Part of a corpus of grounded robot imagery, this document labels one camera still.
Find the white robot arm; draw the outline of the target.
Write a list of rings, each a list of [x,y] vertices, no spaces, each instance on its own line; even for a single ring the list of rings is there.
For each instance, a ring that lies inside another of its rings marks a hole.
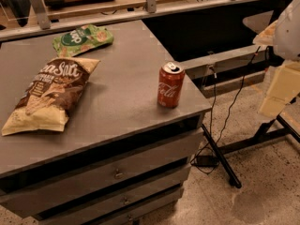
[[[292,0],[280,14],[273,47],[275,55],[284,62],[271,68],[273,77],[259,109],[259,114],[269,119],[275,119],[300,93],[300,0]]]

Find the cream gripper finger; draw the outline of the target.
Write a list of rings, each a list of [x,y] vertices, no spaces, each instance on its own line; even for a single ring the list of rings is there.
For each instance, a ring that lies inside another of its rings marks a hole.
[[[276,118],[299,93],[300,62],[285,60],[279,67],[270,67],[264,77],[258,114]]]

